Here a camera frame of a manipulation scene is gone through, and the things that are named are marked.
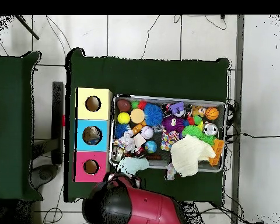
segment blue spiky ball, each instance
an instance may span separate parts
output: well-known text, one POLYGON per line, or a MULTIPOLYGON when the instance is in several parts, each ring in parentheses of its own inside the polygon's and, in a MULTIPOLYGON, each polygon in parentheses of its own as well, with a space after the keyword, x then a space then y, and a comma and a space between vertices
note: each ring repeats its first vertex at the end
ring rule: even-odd
POLYGON ((146 104, 144 108, 144 120, 147 125, 158 125, 162 123, 163 117, 163 111, 159 106, 151 103, 146 104))

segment green table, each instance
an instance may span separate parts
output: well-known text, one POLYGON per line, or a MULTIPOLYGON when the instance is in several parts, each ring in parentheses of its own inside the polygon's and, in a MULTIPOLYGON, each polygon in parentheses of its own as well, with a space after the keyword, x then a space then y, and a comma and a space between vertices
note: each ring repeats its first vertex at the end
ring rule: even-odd
MULTIPOLYGON (((106 88, 113 95, 129 94, 226 102, 226 58, 209 61, 155 61, 85 57, 80 48, 66 59, 66 119, 64 198, 87 198, 95 183, 72 180, 75 124, 75 88, 106 88)), ((146 169, 138 172, 146 190, 174 197, 178 201, 222 202, 222 171, 199 172, 194 176, 164 179, 165 170, 146 169)))

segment yellow ball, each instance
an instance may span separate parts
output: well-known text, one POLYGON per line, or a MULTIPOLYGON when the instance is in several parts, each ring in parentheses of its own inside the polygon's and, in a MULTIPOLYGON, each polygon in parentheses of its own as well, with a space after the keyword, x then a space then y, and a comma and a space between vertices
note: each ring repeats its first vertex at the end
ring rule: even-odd
POLYGON ((117 121, 120 124, 128 124, 130 121, 130 115, 128 115, 128 113, 122 112, 118 115, 117 121))

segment light blue cloth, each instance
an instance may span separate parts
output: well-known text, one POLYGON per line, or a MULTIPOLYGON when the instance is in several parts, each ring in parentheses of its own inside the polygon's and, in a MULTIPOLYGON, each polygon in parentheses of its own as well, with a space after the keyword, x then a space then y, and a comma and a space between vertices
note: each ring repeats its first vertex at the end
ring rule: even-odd
POLYGON ((118 169, 121 169, 122 173, 136 175, 139 170, 144 170, 149 167, 149 161, 145 158, 138 159, 132 157, 125 157, 118 164, 118 169))

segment pink ball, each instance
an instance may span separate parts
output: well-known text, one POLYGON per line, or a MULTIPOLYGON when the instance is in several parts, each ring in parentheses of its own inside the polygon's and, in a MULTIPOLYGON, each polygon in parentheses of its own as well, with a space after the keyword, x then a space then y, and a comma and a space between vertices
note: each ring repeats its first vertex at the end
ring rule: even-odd
POLYGON ((153 136, 153 128, 149 126, 144 126, 141 130, 141 136, 143 136, 145 139, 150 139, 153 136))

